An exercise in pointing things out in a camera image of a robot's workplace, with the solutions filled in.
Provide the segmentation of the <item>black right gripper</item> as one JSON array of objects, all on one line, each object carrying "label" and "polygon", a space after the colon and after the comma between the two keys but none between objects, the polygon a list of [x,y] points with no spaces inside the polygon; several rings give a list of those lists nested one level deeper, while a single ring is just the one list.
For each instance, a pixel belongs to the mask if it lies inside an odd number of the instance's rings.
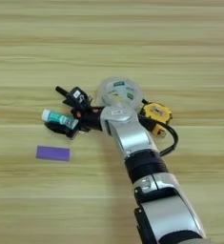
[{"label": "black right gripper", "polygon": [[[78,129],[82,132],[90,130],[101,131],[101,112],[103,107],[89,107],[85,111],[81,111],[83,106],[77,98],[68,97],[63,101],[64,104],[74,108],[71,110],[72,115],[78,120]],[[70,129],[65,125],[54,122],[45,122],[45,126],[56,133],[64,134],[70,139],[74,139],[78,133],[78,129]]]}]

